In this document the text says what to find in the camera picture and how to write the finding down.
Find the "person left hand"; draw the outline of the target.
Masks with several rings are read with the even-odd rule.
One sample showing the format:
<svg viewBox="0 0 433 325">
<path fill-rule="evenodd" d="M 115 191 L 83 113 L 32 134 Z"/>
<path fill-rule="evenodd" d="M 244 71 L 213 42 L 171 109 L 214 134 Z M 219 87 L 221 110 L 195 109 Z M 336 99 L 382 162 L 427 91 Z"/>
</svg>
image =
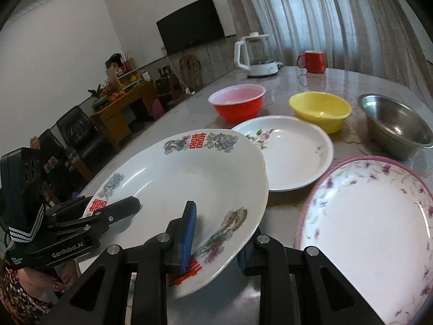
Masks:
<svg viewBox="0 0 433 325">
<path fill-rule="evenodd" d="M 76 261 L 67 261 L 59 271 L 60 281 L 50 275 L 31 268 L 22 268 L 17 271 L 19 283 L 29 296 L 40 301 L 50 302 L 48 292 L 65 292 L 81 276 Z"/>
</svg>

